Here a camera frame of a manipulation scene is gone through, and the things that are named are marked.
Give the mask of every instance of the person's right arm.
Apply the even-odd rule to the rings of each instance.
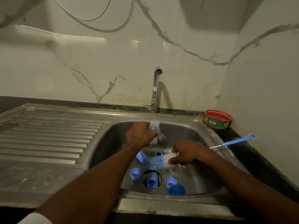
[[[229,163],[200,142],[178,141],[173,148],[177,157],[168,162],[193,163],[199,160],[214,170],[230,192],[269,223],[299,223],[299,204]]]

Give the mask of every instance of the black granite counter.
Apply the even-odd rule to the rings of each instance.
[[[107,105],[107,104],[95,104],[75,101],[58,101],[47,99],[35,99],[35,98],[20,98],[20,97],[7,97],[0,96],[0,113],[23,105],[25,103],[43,104],[43,105],[61,105],[69,107],[87,107],[87,108],[99,108],[99,109],[113,109],[113,110],[125,110],[125,111],[140,111],[150,112],[147,107],[137,106],[125,106],[125,105]],[[184,115],[204,115],[203,111],[190,111],[190,110],[178,110],[178,109],[156,109],[156,113],[167,113],[172,115],[184,114]],[[224,142],[231,141],[240,136],[231,128],[227,130],[216,130],[216,133],[222,138]],[[298,189],[288,182],[270,162],[267,161],[261,154],[259,154],[252,146],[246,141],[229,146],[230,150],[235,156],[242,162],[242,164],[248,169],[248,171],[258,180],[274,188],[278,192],[287,196],[291,200],[299,203]],[[239,217],[246,217],[248,221],[240,222],[252,222],[255,223],[256,217],[248,211],[245,207],[235,206],[230,207],[233,213]],[[25,208],[7,208],[1,207],[0,214],[2,217],[6,217],[3,220],[10,219],[9,223],[17,223],[23,217],[31,213],[33,209]],[[204,219],[198,217],[174,217],[163,215],[145,215],[145,214],[121,214],[111,213],[106,223],[236,223],[237,221],[220,220],[220,219]]]

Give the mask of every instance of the faucet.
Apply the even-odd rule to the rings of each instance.
[[[155,67],[154,85],[153,85],[153,88],[152,88],[152,102],[151,102],[150,105],[144,105],[144,106],[150,106],[152,110],[156,109],[159,77],[160,77],[160,74],[162,74],[162,73],[163,73],[162,69],[159,66]]]

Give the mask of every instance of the red and green container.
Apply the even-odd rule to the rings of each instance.
[[[218,110],[206,110],[204,123],[210,127],[224,130],[228,127],[229,123],[233,120],[229,114]]]

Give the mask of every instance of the bottle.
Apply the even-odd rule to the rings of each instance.
[[[155,133],[155,132],[160,132],[160,127],[159,127],[159,125],[160,125],[160,122],[159,121],[156,121],[156,120],[153,120],[153,121],[151,121],[150,122],[150,126],[148,127],[148,129],[147,129],[147,132],[149,133],[149,134],[153,134],[153,133]],[[157,136],[157,137],[155,137],[151,142],[150,142],[150,145],[156,145],[157,144],[157,142],[158,142],[158,138],[159,138],[159,136]]]

